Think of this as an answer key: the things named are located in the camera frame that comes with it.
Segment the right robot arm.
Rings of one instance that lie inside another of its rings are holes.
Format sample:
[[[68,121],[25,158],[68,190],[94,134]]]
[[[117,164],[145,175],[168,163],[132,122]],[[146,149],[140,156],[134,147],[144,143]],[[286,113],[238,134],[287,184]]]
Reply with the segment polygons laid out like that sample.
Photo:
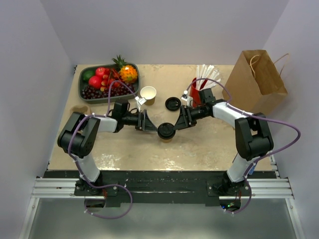
[[[215,190],[229,196],[239,191],[244,186],[244,179],[249,170],[254,166],[254,160],[265,156],[274,147],[268,123],[263,114],[242,113],[231,109],[225,100],[217,100],[211,90],[199,92],[201,104],[197,107],[180,107],[179,117],[173,127],[181,130],[193,127],[197,120],[213,117],[220,119],[235,129],[235,143],[237,154],[232,166],[224,173],[221,185]]]

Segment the cardboard cup carrier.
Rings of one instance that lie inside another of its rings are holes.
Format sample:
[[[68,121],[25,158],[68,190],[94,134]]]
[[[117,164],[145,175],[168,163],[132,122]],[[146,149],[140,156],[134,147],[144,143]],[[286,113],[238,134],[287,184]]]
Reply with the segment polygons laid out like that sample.
[[[91,115],[92,111],[91,108],[87,105],[75,105],[70,109],[70,116],[74,113],[78,112],[85,115]]]

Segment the brown paper bag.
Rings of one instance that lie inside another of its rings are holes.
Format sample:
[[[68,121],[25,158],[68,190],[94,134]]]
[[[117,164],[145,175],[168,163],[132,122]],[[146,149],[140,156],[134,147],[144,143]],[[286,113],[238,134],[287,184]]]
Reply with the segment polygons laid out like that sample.
[[[266,50],[241,52],[222,91],[234,107],[268,116],[288,95],[281,73]]]

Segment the black cup lid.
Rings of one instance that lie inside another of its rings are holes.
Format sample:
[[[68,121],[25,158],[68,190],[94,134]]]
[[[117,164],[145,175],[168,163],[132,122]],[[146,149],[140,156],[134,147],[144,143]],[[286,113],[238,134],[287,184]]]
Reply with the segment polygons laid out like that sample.
[[[181,101],[177,97],[170,97],[165,101],[165,107],[171,112],[179,110],[180,106]]]
[[[158,136],[161,139],[169,140],[175,136],[174,125],[169,122],[164,122],[158,127]]]

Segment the brown paper cup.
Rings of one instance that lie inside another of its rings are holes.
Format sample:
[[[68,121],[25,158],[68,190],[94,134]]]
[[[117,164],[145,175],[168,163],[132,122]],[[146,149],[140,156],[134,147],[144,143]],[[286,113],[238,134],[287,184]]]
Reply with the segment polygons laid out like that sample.
[[[152,86],[145,86],[140,90],[140,96],[146,100],[145,105],[151,106],[155,102],[157,91]]]
[[[169,143],[172,141],[172,139],[173,139],[173,137],[162,137],[161,141],[164,143]]]

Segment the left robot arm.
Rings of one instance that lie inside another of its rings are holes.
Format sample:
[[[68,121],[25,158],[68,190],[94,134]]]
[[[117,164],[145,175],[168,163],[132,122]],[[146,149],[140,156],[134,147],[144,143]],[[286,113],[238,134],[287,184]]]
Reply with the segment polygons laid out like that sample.
[[[134,126],[138,131],[157,132],[147,111],[129,111],[128,100],[117,100],[111,115],[85,115],[73,112],[60,133],[57,144],[73,159],[80,175],[76,183],[79,190],[91,195],[103,191],[103,176],[91,154],[99,132],[117,133],[124,126]]]

